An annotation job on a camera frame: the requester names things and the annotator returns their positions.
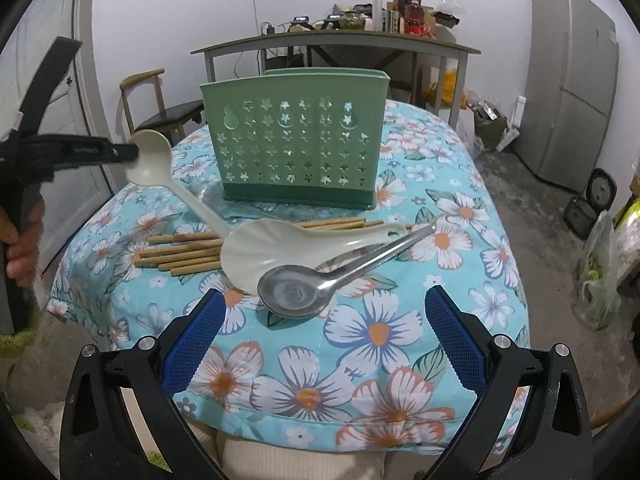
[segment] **white plastic ladle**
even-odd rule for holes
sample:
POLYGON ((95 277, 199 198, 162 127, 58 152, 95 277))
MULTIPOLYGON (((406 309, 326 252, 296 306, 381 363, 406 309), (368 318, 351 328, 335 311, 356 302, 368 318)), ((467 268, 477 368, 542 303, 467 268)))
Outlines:
POLYGON ((131 137, 140 149, 134 162, 125 165, 125 174, 139 186, 165 186, 215 231, 220 238, 229 236, 231 229, 214 211, 205 206, 171 175, 171 144, 155 130, 140 130, 131 137))
POLYGON ((231 231, 226 222, 200 202, 171 175, 171 145, 155 130, 141 130, 131 137, 140 149, 138 160, 126 166, 127 178, 139 186, 168 187, 202 221, 224 238, 222 270, 237 288, 258 294, 265 272, 283 265, 315 269, 340 254, 362 247, 386 244, 406 234, 400 224, 382 224, 344 231, 310 231, 283 220, 251 220, 231 231))

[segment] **refrigerator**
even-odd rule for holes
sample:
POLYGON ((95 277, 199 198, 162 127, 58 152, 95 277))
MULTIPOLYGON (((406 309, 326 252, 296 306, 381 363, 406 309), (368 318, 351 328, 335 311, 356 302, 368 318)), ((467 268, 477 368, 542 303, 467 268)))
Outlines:
POLYGON ((616 25, 591 0, 532 0, 527 99, 515 151, 538 177, 582 192, 609 126, 616 25))

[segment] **red bottle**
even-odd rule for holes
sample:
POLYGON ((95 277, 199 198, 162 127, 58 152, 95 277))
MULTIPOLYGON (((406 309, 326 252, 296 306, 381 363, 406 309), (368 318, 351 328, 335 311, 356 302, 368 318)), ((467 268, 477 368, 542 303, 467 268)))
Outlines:
POLYGON ((424 34, 424 9, 420 0, 411 0, 404 8, 404 33, 422 36, 424 34))

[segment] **green utensil holder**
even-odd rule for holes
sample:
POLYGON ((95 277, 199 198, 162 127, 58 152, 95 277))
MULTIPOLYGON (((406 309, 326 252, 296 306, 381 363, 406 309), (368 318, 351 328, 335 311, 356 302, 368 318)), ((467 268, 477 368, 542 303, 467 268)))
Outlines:
POLYGON ((201 85, 225 199, 372 209, 388 83, 308 68, 201 85))

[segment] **black chair seat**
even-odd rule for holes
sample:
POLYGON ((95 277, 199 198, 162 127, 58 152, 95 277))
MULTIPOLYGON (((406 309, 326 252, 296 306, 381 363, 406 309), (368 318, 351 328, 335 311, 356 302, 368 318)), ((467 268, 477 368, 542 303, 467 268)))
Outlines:
POLYGON ((136 131, 155 130, 169 124, 185 123, 198 116, 203 110, 204 104, 202 104, 202 101, 191 101, 190 103, 175 105, 147 119, 136 128, 136 131))

